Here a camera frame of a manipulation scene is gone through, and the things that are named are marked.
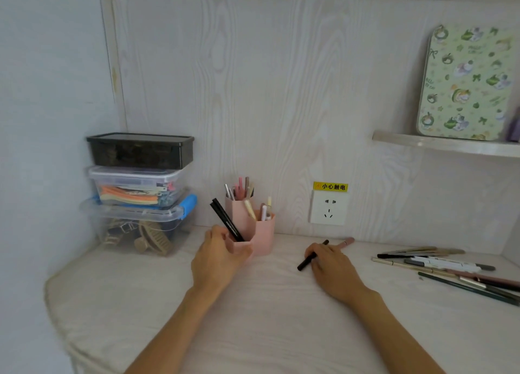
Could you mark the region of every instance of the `electrical socket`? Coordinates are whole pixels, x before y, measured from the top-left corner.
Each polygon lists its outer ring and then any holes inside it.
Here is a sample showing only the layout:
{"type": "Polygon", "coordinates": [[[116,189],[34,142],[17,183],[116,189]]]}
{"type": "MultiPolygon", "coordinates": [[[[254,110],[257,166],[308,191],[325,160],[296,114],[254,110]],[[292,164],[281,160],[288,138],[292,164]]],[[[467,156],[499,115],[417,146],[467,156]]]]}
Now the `electrical socket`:
{"type": "Polygon", "coordinates": [[[349,196],[345,192],[313,191],[309,222],[344,225],[347,218],[349,196]]]}

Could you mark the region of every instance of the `desk surface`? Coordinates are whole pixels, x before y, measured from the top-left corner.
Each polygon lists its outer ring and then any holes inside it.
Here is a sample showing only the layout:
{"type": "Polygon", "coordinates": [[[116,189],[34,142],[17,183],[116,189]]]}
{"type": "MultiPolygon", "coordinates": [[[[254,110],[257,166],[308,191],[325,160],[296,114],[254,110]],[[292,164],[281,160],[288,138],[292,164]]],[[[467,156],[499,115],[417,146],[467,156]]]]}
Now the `desk surface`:
{"type": "MultiPolygon", "coordinates": [[[[51,278],[46,303],[68,351],[98,372],[123,372],[191,286],[190,262],[205,230],[195,227],[168,258],[98,247],[51,278]]],[[[297,271],[316,240],[276,235],[270,256],[254,258],[211,309],[182,372],[386,373],[354,315],[316,285],[309,268],[297,271]]],[[[447,373],[517,373],[520,309],[370,261],[397,248],[356,242],[344,252],[447,373]]],[[[502,257],[464,257],[520,280],[520,268],[502,257]]]]}

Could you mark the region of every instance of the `pen holder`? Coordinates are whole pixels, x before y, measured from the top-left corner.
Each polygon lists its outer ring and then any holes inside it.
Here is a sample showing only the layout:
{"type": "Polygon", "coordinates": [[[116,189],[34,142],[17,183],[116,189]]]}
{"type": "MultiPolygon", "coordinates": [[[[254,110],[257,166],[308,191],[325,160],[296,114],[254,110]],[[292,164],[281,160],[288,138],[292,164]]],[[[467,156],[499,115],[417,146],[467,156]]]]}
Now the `pen holder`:
{"type": "MultiPolygon", "coordinates": [[[[254,255],[264,256],[271,253],[272,240],[275,237],[276,216],[274,214],[272,214],[272,218],[269,221],[254,220],[249,215],[243,201],[230,200],[228,198],[226,198],[226,213],[231,217],[238,231],[246,240],[236,242],[228,238],[226,247],[230,252],[234,252],[238,247],[251,244],[254,255]]],[[[259,210],[255,210],[257,219],[259,218],[259,213],[259,210]]]]}

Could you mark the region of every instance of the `green patterned notebook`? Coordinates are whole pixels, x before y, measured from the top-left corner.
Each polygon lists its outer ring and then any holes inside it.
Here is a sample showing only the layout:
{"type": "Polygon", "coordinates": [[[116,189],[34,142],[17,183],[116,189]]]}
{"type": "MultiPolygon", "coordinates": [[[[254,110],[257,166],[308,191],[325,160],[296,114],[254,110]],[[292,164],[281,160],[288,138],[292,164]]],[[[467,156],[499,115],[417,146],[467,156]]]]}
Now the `green patterned notebook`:
{"type": "Polygon", "coordinates": [[[430,41],[417,129],[496,140],[504,124],[516,42],[510,30],[441,25],[430,41]]]}

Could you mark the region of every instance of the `shelf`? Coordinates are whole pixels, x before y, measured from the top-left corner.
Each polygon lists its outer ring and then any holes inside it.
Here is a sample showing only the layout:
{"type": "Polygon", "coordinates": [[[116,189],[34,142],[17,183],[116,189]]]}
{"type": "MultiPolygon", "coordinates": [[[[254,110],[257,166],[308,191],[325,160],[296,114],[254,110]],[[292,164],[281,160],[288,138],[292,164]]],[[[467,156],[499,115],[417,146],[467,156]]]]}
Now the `shelf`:
{"type": "Polygon", "coordinates": [[[416,136],[375,131],[372,140],[409,147],[438,149],[466,154],[494,155],[520,158],[520,144],[507,142],[482,142],[476,140],[448,139],[445,137],[416,136]]]}

